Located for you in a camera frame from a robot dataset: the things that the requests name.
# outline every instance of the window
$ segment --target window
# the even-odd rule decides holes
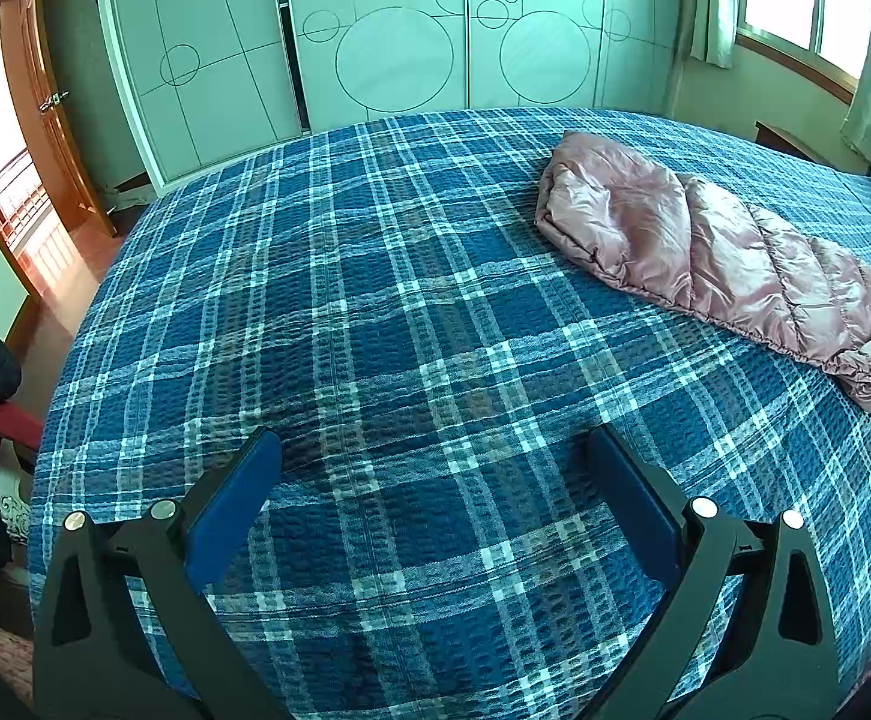
[[[866,61],[871,0],[740,0],[739,30],[855,88]]]

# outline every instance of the metal rivet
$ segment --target metal rivet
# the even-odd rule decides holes
[[[167,498],[163,501],[158,501],[158,503],[152,507],[152,518],[170,519],[175,516],[175,509],[178,509],[175,505],[175,501],[168,500]]]
[[[692,511],[700,517],[712,519],[712,517],[719,513],[719,507],[710,498],[696,498],[692,502]]]
[[[805,525],[805,520],[802,519],[802,515],[795,509],[789,509],[787,512],[782,512],[782,521],[794,531],[797,531]]]
[[[85,525],[85,512],[72,512],[65,518],[65,529],[67,531],[77,531]]]

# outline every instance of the plaid pattern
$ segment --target plaid pattern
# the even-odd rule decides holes
[[[818,370],[568,264],[532,223],[566,128],[871,264],[871,178],[664,119],[426,114],[249,158],[160,199],[88,310],[38,457],[33,602],[68,512],[137,517],[266,424],[285,480],[208,599],[291,712],[570,718],[660,597],[583,463],[611,421],[687,493],[806,515],[847,689],[871,656],[871,417]]]

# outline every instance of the black clamp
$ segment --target black clamp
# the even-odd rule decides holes
[[[666,594],[578,720],[831,718],[839,697],[832,610],[799,514],[770,524],[727,517],[708,498],[686,498],[611,427],[592,431],[587,450],[640,566]],[[0,679],[0,720],[291,720],[200,594],[245,541],[281,465],[278,437],[259,429],[179,502],[110,524],[69,514],[35,628],[35,713]],[[744,579],[715,661],[700,688],[672,700],[732,574]],[[144,579],[198,698],[165,683],[126,576]]]
[[[579,720],[831,718],[832,608],[798,512],[771,524],[727,517],[708,498],[686,498],[608,426],[589,434],[588,456],[639,565],[667,592]],[[669,701],[733,574],[743,584],[715,661],[698,690]]]

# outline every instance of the door handle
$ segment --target door handle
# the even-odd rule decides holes
[[[65,90],[64,92],[62,92],[60,94],[58,92],[53,92],[51,95],[48,95],[48,97],[45,98],[45,102],[42,103],[38,107],[38,109],[40,110],[41,113],[46,113],[51,108],[54,108],[56,105],[61,105],[62,100],[64,100],[67,97],[68,97],[68,90]]]

